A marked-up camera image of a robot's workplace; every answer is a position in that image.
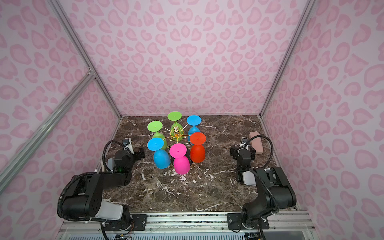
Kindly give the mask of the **magenta wine glass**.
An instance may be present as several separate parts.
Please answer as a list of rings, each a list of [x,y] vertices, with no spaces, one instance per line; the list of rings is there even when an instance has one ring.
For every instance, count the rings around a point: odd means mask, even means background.
[[[170,155],[174,158],[174,168],[177,174],[185,175],[190,170],[190,162],[186,157],[187,147],[183,144],[174,144],[170,148]]]

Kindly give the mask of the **red wine glass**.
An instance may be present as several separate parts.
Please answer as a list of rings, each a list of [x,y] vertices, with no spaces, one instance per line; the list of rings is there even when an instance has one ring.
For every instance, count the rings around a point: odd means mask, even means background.
[[[203,133],[193,133],[190,136],[190,142],[193,144],[191,148],[191,160],[194,163],[201,163],[206,158],[206,150],[203,144],[206,141],[206,136]]]

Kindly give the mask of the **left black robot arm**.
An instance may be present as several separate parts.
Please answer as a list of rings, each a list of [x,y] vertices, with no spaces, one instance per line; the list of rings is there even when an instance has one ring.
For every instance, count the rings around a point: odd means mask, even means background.
[[[143,146],[116,152],[112,172],[87,172],[72,177],[58,199],[58,216],[70,222],[99,222],[106,231],[126,230],[134,220],[129,208],[103,200],[103,191],[129,185],[135,162],[145,157]]]

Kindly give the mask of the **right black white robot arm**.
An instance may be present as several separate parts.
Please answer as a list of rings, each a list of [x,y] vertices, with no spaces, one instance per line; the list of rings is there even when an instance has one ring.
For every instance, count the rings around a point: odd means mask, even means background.
[[[268,217],[280,210],[294,207],[296,194],[281,167],[264,166],[253,168],[251,162],[254,151],[245,146],[232,146],[230,156],[236,160],[237,180],[242,185],[255,186],[257,197],[245,203],[239,214],[227,214],[228,228],[238,233],[240,230],[270,228]]]

